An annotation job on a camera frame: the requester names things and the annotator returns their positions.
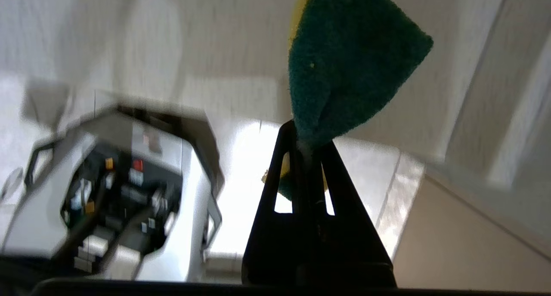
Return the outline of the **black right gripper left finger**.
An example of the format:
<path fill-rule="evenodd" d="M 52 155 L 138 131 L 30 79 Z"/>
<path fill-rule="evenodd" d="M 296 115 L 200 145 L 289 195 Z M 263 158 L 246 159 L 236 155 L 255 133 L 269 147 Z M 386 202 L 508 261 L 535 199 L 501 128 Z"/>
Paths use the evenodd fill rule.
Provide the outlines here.
<path fill-rule="evenodd" d="M 278 213 L 275 205 L 285 154 L 290 156 L 292 212 Z M 295 284 L 299 267 L 311 257 L 316 237 L 307 169 L 297 146 L 294 121 L 277 135 L 260 201 L 242 258 L 243 284 Z"/>

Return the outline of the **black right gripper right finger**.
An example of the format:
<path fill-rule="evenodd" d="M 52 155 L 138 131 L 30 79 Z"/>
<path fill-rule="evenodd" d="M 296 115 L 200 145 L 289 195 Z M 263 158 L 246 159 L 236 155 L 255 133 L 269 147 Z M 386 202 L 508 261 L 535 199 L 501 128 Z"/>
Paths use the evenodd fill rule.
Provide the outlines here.
<path fill-rule="evenodd" d="M 393 265 L 333 142 L 315 152 L 316 266 L 331 284 L 394 284 Z"/>

